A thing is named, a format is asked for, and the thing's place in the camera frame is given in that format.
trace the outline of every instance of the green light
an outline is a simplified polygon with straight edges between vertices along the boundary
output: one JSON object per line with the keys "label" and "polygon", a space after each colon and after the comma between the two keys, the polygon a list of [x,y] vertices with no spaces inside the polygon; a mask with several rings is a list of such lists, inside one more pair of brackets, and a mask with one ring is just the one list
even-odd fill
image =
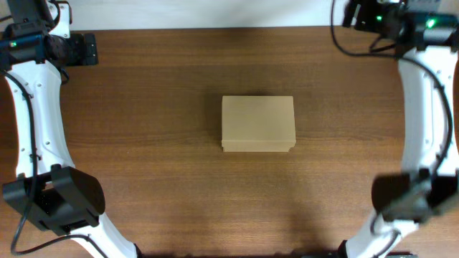
{"label": "green light", "polygon": [[429,20],[427,20],[425,25],[427,26],[427,28],[431,29],[431,28],[433,28],[435,26],[436,23],[437,23],[437,20],[429,19]]}

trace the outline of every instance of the brown wooden surface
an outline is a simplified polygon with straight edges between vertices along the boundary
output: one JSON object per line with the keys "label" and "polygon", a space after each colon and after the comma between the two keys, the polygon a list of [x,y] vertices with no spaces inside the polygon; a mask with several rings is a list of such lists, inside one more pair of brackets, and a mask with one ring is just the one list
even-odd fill
{"label": "brown wooden surface", "polygon": [[[339,30],[351,49],[373,35]],[[378,173],[399,171],[404,143],[397,63],[351,59],[328,28],[96,32],[100,64],[62,86],[73,161],[96,176],[106,212],[147,254],[274,254],[335,249],[372,209]],[[223,95],[292,95],[290,153],[223,153]],[[14,180],[16,128],[0,82],[0,183]],[[0,201],[0,257],[19,215]],[[459,211],[398,250],[456,257]],[[29,224],[21,249],[55,237]],[[33,257],[88,257],[74,242]]]}

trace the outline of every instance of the brown box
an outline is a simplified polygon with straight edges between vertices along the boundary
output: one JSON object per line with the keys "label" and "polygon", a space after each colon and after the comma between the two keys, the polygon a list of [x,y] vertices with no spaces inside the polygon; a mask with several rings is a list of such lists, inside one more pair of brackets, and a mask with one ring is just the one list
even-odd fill
{"label": "brown box", "polygon": [[288,152],[295,144],[293,97],[223,97],[225,152]]}

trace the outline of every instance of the wood grain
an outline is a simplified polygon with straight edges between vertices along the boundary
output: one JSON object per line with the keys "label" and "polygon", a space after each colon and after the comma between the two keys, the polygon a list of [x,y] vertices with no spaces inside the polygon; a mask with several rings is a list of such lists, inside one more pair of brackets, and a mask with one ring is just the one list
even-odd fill
{"label": "wood grain", "polygon": [[[96,32],[100,64],[62,86],[67,144],[96,176],[106,212],[147,254],[240,255],[336,249],[372,209],[371,184],[399,171],[403,92],[391,60],[351,59],[328,29]],[[339,30],[365,50],[373,35]],[[223,95],[292,95],[290,153],[223,153]],[[14,180],[16,128],[0,82],[0,183]],[[0,202],[0,257],[19,215]],[[459,212],[398,250],[455,257]],[[27,224],[19,246],[53,238]],[[88,257],[74,242],[33,257]]]}

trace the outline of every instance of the white wall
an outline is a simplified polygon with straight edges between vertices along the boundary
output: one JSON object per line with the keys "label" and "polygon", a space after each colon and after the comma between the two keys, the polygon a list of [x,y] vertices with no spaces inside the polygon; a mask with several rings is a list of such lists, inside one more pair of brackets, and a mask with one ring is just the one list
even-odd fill
{"label": "white wall", "polygon": [[[331,0],[68,1],[72,30],[321,26],[329,24],[331,6]],[[347,1],[337,0],[338,23]],[[5,2],[0,0],[0,16],[9,13]],[[443,0],[442,10],[459,13],[459,1]]]}

